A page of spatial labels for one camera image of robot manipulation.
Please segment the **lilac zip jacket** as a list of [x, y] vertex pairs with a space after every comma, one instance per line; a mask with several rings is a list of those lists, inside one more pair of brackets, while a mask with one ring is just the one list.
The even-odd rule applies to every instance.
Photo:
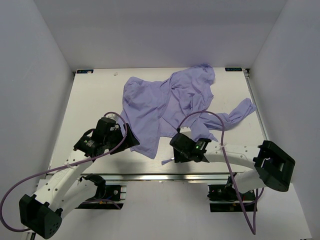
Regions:
[[216, 141], [211, 130], [232, 129], [256, 110], [246, 98], [230, 113], [206, 113], [214, 98], [215, 77], [214, 69], [205, 63], [174, 72], [164, 81], [130, 77], [123, 88], [121, 112], [139, 141], [130, 150], [154, 159], [160, 138], [173, 138], [179, 124], [191, 129], [194, 141]]

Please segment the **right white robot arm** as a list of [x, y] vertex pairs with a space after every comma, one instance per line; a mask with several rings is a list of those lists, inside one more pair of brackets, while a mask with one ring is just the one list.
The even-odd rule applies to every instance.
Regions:
[[290, 187], [296, 161], [269, 140], [257, 147], [212, 143], [208, 138], [193, 141], [187, 135], [177, 133], [169, 143], [173, 147], [175, 163], [225, 163], [246, 167], [249, 170], [236, 173], [234, 182], [225, 188], [226, 195], [236, 200], [243, 193], [260, 188], [287, 192]]

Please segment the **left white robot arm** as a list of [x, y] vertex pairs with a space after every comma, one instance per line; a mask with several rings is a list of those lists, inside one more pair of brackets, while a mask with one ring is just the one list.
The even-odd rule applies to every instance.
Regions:
[[110, 151], [122, 152], [139, 145], [128, 123], [102, 117], [94, 129], [86, 131], [56, 173], [32, 196], [19, 201], [21, 223], [44, 239], [51, 238], [72, 210], [84, 202], [106, 202], [111, 198], [105, 179], [97, 174], [82, 176], [96, 158]]

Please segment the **left blue table label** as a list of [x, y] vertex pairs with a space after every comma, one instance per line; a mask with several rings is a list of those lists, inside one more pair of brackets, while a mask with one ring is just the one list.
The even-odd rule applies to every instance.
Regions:
[[76, 74], [92, 74], [93, 72], [93, 69], [78, 69]]

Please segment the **blue table label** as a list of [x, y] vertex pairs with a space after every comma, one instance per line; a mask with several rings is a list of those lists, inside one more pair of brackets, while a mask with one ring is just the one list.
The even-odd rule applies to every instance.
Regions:
[[93, 69], [78, 69], [76, 74], [92, 74], [93, 72]]
[[224, 68], [226, 72], [242, 72], [241, 67], [225, 67]]

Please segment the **right blue table label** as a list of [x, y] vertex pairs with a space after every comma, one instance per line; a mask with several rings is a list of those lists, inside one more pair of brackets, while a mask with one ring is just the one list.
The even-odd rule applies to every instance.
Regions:
[[242, 72], [241, 67], [225, 67], [224, 68], [226, 72]]

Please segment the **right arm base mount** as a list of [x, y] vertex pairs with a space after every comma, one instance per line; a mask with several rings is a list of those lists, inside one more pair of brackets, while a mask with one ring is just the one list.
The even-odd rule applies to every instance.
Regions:
[[[233, 189], [231, 178], [222, 181], [221, 184], [208, 183], [209, 208], [211, 213], [240, 213], [242, 212], [236, 190]], [[255, 190], [240, 193], [240, 198], [246, 212], [253, 212], [255, 201], [261, 196]]]

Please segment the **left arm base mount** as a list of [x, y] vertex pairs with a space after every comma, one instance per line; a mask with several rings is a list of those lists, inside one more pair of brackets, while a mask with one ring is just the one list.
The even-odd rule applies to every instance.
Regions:
[[126, 199], [127, 186], [108, 183], [99, 175], [89, 174], [81, 176], [78, 183], [91, 182], [96, 188], [93, 197], [82, 202], [76, 209], [86, 210], [121, 210]]

